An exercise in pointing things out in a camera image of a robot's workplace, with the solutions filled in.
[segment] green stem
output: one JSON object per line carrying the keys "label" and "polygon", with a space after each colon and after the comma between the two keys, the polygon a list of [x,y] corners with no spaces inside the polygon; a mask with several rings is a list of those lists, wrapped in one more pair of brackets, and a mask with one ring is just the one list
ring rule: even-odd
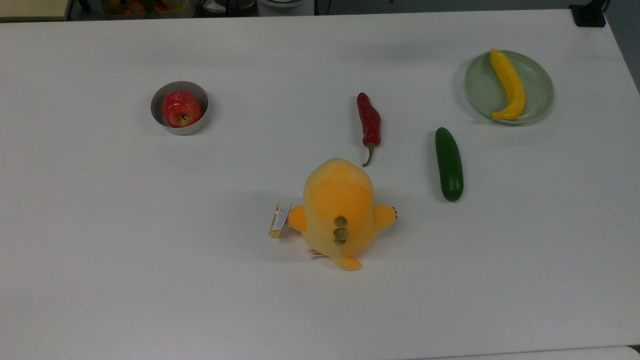
{"label": "green stem", "polygon": [[362,164],[362,167],[366,167],[370,162],[371,162],[371,158],[373,158],[373,149],[376,147],[375,143],[368,143],[367,147],[369,148],[369,159],[367,159],[367,162]]}

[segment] banana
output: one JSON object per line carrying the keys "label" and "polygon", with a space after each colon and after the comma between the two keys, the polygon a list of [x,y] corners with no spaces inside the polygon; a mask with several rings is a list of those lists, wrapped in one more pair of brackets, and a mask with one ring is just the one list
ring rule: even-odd
{"label": "banana", "polygon": [[524,110],[525,94],[522,80],[520,80],[520,76],[509,58],[502,51],[491,49],[489,59],[491,59],[491,66],[498,75],[507,95],[507,106],[502,111],[492,113],[491,118],[515,120]]}

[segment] paper tag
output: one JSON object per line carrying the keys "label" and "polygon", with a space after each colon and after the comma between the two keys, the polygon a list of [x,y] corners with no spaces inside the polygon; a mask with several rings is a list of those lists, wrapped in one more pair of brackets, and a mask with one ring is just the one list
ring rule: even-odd
{"label": "paper tag", "polygon": [[324,255],[322,252],[318,252],[317,250],[314,250],[314,249],[308,249],[307,254],[309,254],[309,257],[312,259],[326,257],[326,255]]}
{"label": "paper tag", "polygon": [[276,205],[276,209],[273,212],[273,220],[271,221],[271,227],[269,228],[269,236],[273,238],[280,237],[280,230],[287,223],[287,217],[291,210],[291,205]]}

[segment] red chili pepper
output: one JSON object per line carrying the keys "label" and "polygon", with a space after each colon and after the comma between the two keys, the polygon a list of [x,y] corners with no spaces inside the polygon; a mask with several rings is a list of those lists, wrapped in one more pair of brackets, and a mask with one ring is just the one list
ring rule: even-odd
{"label": "red chili pepper", "polygon": [[362,164],[363,167],[371,162],[373,157],[373,149],[380,145],[380,114],[373,108],[367,94],[361,92],[358,94],[358,113],[362,122],[362,132],[364,137],[362,143],[369,148],[369,159]]}

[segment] silver bowl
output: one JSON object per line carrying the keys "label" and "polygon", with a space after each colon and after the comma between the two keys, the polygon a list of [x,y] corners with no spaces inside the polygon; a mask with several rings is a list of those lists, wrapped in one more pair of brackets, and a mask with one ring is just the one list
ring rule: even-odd
{"label": "silver bowl", "polygon": [[[164,98],[174,90],[187,90],[198,98],[198,101],[200,101],[200,105],[202,106],[202,117],[198,121],[185,127],[172,127],[167,123],[162,115],[162,102],[164,101]],[[156,92],[153,99],[151,99],[151,114],[154,116],[154,119],[158,121],[160,125],[164,126],[164,128],[170,133],[176,135],[189,135],[199,131],[209,120],[207,116],[208,107],[209,98],[207,97],[207,93],[201,87],[189,81],[176,81],[169,83],[161,87],[160,90]]]}

